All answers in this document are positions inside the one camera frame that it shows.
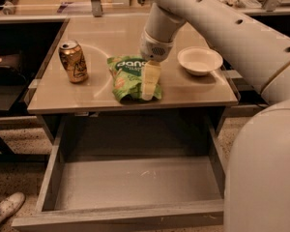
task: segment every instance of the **open drawer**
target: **open drawer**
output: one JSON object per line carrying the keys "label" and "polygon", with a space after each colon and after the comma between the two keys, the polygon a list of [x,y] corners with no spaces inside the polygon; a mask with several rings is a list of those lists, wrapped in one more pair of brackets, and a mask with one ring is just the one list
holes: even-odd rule
{"label": "open drawer", "polygon": [[37,213],[20,231],[139,231],[222,224],[223,170],[205,109],[63,118]]}

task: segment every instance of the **floor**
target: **floor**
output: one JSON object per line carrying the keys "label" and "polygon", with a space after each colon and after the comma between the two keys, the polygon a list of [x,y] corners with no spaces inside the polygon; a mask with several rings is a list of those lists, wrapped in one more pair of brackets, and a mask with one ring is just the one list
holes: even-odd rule
{"label": "floor", "polygon": [[[228,158],[233,140],[239,129],[248,118],[226,119],[218,141]],[[0,136],[18,154],[49,154],[51,143],[44,134],[42,126],[35,117],[0,119]],[[22,208],[7,219],[1,226],[0,232],[16,232],[11,227],[15,217],[30,216],[35,213],[35,205],[44,178],[45,164],[43,162],[0,162],[0,201],[10,194],[22,191],[26,201]],[[222,232],[223,226],[183,228],[163,230],[159,232]]]}

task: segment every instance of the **soda can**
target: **soda can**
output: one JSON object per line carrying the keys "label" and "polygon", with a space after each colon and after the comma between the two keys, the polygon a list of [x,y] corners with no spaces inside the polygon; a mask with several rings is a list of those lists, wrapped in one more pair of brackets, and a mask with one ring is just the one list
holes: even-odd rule
{"label": "soda can", "polygon": [[88,78],[84,53],[77,41],[61,43],[59,57],[71,83],[82,82]]}

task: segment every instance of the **green chip bag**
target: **green chip bag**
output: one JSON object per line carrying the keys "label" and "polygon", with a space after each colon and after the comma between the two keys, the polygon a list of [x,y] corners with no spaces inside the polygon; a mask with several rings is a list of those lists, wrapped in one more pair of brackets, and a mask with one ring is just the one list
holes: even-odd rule
{"label": "green chip bag", "polygon": [[[116,100],[143,101],[141,70],[146,60],[138,55],[118,56],[107,59],[107,65],[113,76],[113,94]],[[161,99],[161,87],[157,84],[154,98]]]}

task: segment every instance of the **foot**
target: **foot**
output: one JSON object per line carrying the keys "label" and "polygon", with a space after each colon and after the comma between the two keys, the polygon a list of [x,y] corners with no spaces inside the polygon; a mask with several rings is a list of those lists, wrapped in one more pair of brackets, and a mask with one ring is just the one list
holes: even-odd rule
{"label": "foot", "polygon": [[10,197],[7,197],[0,202],[0,223],[6,218],[14,215],[25,202],[25,195],[21,192],[16,192]]}

